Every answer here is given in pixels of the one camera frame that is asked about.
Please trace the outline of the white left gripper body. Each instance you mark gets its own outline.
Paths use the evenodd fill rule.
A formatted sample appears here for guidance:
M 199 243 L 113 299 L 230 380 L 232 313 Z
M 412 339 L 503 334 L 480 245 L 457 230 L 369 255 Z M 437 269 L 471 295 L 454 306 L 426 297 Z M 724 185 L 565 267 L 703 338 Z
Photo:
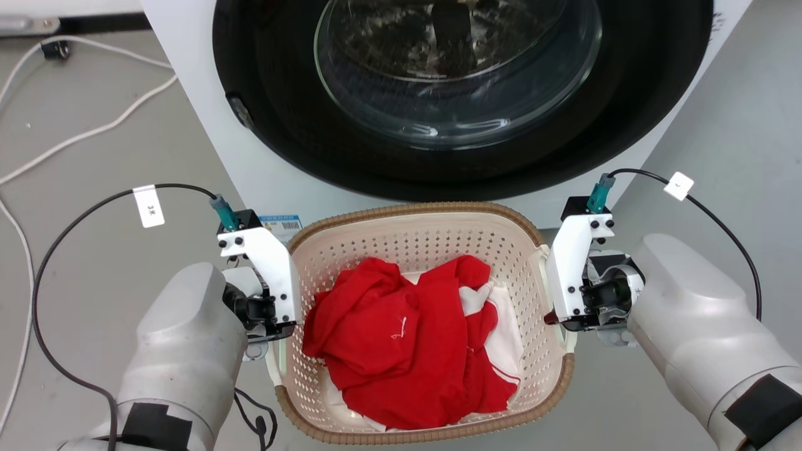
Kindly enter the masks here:
M 263 227 L 218 234 L 223 257 L 248 259 L 249 266 L 226 269 L 222 300 L 244 330 L 258 324 L 303 324 L 303 295 L 292 257 Z

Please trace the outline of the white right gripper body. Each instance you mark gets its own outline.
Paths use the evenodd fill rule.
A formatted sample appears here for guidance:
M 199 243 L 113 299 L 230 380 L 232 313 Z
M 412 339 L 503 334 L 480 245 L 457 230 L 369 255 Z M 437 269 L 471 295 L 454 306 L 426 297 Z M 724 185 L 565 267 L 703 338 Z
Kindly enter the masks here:
M 622 330 L 645 288 L 645 278 L 625 253 L 593 253 L 592 245 L 613 237 L 610 213 L 565 217 L 545 259 L 552 310 L 567 331 Z

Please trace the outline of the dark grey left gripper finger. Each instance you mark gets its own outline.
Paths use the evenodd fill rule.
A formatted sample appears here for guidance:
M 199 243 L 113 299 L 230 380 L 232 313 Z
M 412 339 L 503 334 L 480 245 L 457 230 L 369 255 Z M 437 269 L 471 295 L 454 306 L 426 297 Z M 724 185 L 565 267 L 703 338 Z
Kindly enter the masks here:
M 247 330 L 249 343 L 263 343 L 284 340 L 292 336 L 295 324 L 258 324 Z

